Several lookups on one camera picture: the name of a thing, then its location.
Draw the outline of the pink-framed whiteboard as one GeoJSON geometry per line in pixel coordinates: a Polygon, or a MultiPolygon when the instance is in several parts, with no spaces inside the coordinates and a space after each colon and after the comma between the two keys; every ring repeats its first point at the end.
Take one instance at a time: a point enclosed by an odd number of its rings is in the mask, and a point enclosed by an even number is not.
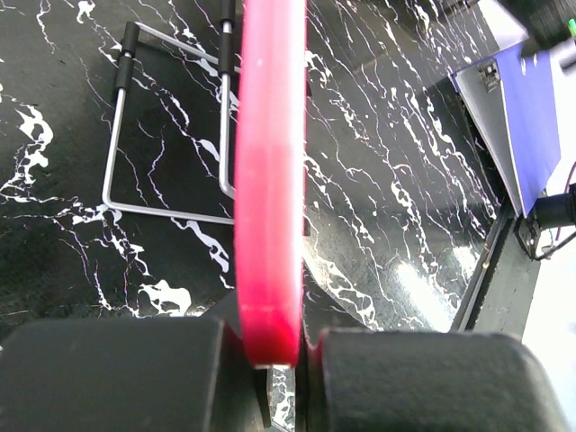
{"type": "Polygon", "coordinates": [[[307,103],[304,1],[247,1],[234,164],[238,312],[248,361],[296,366],[307,103]]]}

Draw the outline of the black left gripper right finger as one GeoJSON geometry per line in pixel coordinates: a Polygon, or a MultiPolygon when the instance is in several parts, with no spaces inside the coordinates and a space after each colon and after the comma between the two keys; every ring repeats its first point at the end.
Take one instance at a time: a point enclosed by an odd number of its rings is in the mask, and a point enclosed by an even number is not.
{"type": "Polygon", "coordinates": [[[301,365],[304,431],[566,431],[545,369],[503,334],[328,328],[301,365]]]}

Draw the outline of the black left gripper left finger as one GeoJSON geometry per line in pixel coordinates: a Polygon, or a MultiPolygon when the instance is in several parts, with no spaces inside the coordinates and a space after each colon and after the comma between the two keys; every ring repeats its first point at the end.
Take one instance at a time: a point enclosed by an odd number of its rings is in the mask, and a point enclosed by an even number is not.
{"type": "Polygon", "coordinates": [[[264,427],[252,368],[219,319],[39,320],[4,342],[4,431],[264,427]]]}

